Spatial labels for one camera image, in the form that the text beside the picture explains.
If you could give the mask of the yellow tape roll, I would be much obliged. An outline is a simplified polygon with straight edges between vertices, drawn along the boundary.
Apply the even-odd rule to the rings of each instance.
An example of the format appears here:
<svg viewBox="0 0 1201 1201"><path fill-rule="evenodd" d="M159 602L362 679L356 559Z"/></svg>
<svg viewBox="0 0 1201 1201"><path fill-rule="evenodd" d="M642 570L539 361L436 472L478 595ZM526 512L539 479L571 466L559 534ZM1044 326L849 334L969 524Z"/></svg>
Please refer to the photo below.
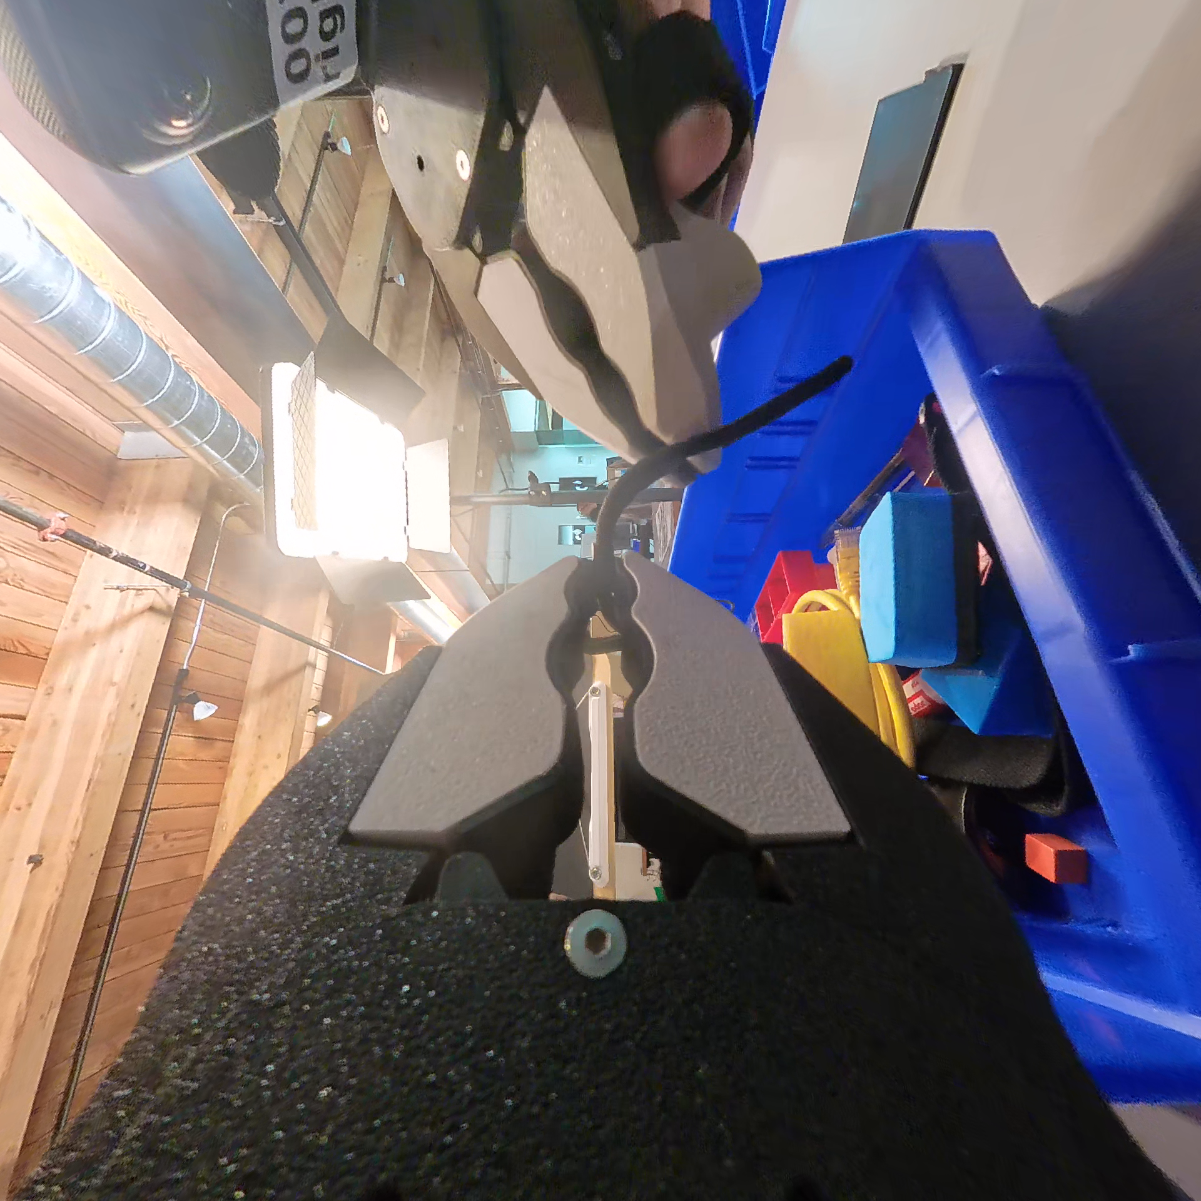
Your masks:
<svg viewBox="0 0 1201 1201"><path fill-rule="evenodd" d="M809 590L782 617L785 652L897 750L894 687L866 657L861 619L836 590Z"/></svg>

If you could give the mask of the light stand pole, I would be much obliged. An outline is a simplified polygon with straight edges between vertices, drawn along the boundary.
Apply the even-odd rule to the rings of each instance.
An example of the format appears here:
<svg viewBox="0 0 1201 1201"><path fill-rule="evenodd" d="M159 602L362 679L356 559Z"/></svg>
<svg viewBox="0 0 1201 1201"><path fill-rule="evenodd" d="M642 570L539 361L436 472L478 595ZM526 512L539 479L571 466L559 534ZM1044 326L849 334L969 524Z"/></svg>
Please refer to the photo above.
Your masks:
<svg viewBox="0 0 1201 1201"><path fill-rule="evenodd" d="M172 575L159 567L157 565L150 565L144 560L129 555L124 550L106 544L90 534L74 530L70 527L66 514L39 514L37 512L7 497L1 497L1 513L3 516L19 522L29 529L36 530L39 539L43 542L67 542L70 546L76 546L87 553L117 563L123 567L127 567L129 570L136 572L137 575L146 576L154 580L157 586L169 587L179 593L182 597L187 597L197 603L205 603L207 606L215 606L220 610L236 616L240 620L246 620L260 629L266 629L292 642L300 643L310 650L326 653L333 659L337 659L342 663L349 665L352 667L366 670L368 673L372 673L375 676L386 675L383 669L378 669L359 659L355 659L352 655L340 652L333 646L315 639L313 636L302 635L290 629L289 626L279 623L277 620L272 620L265 615L257 613L256 610L247 609L243 605L239 605L223 595L210 592L209 589L202 587L200 585L196 585L186 577Z"/></svg>

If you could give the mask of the studio light panel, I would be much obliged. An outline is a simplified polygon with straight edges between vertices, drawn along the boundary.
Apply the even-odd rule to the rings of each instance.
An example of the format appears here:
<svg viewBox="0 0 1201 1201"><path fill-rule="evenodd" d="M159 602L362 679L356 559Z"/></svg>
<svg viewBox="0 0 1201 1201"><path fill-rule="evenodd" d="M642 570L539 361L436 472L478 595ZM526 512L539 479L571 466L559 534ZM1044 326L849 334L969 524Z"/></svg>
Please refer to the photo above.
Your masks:
<svg viewBox="0 0 1201 1201"><path fill-rule="evenodd" d="M425 390L336 313L300 363L265 376L265 522L347 606L428 605L412 553L448 553L446 440L409 439Z"/></svg>

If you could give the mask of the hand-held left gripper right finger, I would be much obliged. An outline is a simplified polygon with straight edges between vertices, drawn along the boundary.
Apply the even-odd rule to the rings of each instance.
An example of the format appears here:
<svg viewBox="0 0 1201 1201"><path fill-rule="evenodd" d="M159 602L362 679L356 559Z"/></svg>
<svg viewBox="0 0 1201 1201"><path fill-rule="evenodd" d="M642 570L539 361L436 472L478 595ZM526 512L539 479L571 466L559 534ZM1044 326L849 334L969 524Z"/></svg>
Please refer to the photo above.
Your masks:
<svg viewBox="0 0 1201 1201"><path fill-rule="evenodd" d="M652 560L615 566L632 683L622 820L663 886L691 888L729 852L845 842L846 812L751 630Z"/></svg>

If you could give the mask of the orange block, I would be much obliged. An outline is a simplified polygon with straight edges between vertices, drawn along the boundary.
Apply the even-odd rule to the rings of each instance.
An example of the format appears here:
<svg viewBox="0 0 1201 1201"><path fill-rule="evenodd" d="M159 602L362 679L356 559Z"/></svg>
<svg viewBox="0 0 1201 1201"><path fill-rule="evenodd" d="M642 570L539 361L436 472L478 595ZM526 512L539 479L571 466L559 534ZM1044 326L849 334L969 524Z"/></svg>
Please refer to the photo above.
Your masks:
<svg viewBox="0 0 1201 1201"><path fill-rule="evenodd" d="M1027 832L1024 858L1025 866L1032 873L1055 885L1084 886L1090 882L1090 852L1067 836L1051 832Z"/></svg>

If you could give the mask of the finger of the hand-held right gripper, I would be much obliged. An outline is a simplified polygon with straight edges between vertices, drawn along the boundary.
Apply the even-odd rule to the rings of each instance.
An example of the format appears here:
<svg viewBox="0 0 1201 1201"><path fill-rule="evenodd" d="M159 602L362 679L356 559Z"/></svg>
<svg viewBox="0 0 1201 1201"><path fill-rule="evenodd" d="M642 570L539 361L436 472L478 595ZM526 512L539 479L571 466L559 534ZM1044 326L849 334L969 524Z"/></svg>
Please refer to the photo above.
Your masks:
<svg viewBox="0 0 1201 1201"><path fill-rule="evenodd" d="M621 456L658 450L659 440L641 427L626 383L596 339L571 334L563 340L556 334L535 280L515 254L485 263L475 294L552 409Z"/></svg>
<svg viewBox="0 0 1201 1201"><path fill-rule="evenodd" d="M703 200L665 204L646 103L603 87L578 101L545 86L520 148L515 256L559 337L593 336L633 399L635 419L669 446L711 432L721 396L712 341L749 307L761 270Z"/></svg>

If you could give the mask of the metal air duct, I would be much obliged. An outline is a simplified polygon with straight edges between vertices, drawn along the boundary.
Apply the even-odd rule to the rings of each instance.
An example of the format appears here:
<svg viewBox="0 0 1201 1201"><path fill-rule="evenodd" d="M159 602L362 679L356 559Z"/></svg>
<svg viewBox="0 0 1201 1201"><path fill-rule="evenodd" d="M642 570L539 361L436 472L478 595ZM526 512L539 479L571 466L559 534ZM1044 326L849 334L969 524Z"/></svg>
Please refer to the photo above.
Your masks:
<svg viewBox="0 0 1201 1201"><path fill-rule="evenodd" d="M94 367L133 413L253 502L260 440L17 207L1 200L1 291L21 319Z"/></svg>

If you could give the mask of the red studded block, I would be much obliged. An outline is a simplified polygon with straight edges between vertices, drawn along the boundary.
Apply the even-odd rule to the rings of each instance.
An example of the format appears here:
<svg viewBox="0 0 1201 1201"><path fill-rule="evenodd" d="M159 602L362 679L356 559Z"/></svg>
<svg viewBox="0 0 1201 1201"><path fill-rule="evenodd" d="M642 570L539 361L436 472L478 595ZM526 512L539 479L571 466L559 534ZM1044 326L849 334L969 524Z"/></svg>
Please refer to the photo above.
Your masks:
<svg viewBox="0 0 1201 1201"><path fill-rule="evenodd" d="M809 550L781 550L761 587L752 616L764 643L784 643L784 617L812 590L836 587L834 565L815 560Z"/></svg>

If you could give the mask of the blue plastic bin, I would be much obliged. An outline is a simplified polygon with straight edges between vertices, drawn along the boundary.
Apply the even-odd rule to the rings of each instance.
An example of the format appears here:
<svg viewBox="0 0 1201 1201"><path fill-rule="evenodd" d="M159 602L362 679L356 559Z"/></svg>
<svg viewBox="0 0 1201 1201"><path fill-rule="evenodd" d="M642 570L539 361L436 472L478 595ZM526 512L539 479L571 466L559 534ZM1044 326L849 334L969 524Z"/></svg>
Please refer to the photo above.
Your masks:
<svg viewBox="0 0 1201 1201"><path fill-rule="evenodd" d="M1091 785L1072 813L989 829L1015 852L1002 888L1104 1094L1197 1104L1197 572L992 231L892 233L761 277L716 357L725 419L854 369L686 489L671 570L748 620L776 553L826 550L938 400ZM1090 882L1032 873L1027 832L1087 848Z"/></svg>
<svg viewBox="0 0 1201 1201"><path fill-rule="evenodd" d="M711 1L711 20L752 97L768 86L786 1Z"/></svg>

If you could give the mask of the black tablet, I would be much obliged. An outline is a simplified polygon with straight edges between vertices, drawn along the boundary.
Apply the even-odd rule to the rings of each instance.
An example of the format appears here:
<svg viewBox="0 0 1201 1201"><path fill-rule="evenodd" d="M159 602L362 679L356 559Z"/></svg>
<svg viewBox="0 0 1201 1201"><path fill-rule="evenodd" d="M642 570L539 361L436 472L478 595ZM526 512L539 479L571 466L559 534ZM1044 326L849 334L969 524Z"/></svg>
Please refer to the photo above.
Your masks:
<svg viewBox="0 0 1201 1201"><path fill-rule="evenodd" d="M844 244L914 227L965 61L878 100Z"/></svg>

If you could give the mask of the small blue foam piece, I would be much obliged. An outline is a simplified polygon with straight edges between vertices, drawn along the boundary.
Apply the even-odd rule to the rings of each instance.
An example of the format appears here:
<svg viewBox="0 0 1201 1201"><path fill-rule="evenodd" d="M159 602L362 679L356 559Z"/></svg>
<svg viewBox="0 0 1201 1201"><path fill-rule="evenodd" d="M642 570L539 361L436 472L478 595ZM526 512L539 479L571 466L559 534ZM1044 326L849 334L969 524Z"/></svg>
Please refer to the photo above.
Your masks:
<svg viewBox="0 0 1201 1201"><path fill-rule="evenodd" d="M1048 739L1055 732L1039 656L1025 643L972 667L924 667L921 676L974 733Z"/></svg>

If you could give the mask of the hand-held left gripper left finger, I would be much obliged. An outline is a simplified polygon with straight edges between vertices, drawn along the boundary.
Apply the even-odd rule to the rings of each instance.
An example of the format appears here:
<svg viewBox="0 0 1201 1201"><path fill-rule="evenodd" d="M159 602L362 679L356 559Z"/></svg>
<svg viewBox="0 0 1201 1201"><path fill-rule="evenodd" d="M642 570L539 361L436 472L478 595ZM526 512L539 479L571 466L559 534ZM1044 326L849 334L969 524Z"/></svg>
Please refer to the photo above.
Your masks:
<svg viewBox="0 0 1201 1201"><path fill-rule="evenodd" d="M575 686L589 562L562 559L493 599L440 647L350 819L355 845L488 858L505 888L549 888L576 829Z"/></svg>

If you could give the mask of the person's right hand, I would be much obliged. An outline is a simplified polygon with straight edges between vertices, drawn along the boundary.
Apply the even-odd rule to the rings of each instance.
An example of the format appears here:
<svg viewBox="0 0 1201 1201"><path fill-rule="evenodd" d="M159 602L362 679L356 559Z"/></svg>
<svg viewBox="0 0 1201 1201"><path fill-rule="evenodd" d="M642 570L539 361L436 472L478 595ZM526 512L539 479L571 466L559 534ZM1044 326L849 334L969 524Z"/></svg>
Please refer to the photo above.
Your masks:
<svg viewBox="0 0 1201 1201"><path fill-rule="evenodd" d="M726 106L702 100L676 114L658 136L653 151L655 174L663 201L682 204L722 166L732 141L732 120ZM755 143L748 134L736 157L696 211L731 226L741 206L754 160Z"/></svg>

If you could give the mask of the blue foam block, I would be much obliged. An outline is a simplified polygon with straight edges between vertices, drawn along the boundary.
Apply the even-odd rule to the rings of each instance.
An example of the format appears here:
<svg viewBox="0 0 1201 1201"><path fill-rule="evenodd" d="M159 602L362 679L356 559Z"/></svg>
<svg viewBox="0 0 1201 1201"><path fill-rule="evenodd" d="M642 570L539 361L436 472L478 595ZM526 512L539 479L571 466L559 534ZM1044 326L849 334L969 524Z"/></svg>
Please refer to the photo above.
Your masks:
<svg viewBox="0 0 1201 1201"><path fill-rule="evenodd" d="M888 492L859 532L868 662L959 667L979 655L978 566L967 502L942 487Z"/></svg>

